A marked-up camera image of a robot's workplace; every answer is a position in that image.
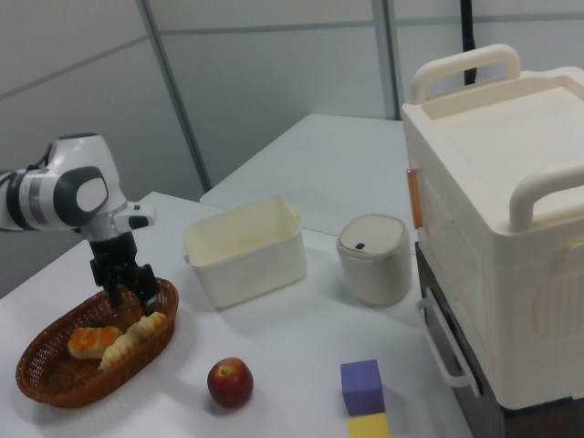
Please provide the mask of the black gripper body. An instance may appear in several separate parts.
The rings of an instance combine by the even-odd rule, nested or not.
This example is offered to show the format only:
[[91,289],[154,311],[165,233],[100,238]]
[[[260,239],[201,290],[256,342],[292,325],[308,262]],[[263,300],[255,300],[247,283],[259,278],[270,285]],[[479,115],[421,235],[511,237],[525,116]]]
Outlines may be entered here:
[[94,256],[90,266],[98,286],[105,290],[107,282],[115,281],[139,300],[157,295],[158,284],[151,266],[139,266],[135,260],[137,246],[131,232],[108,240],[90,241],[89,245]]

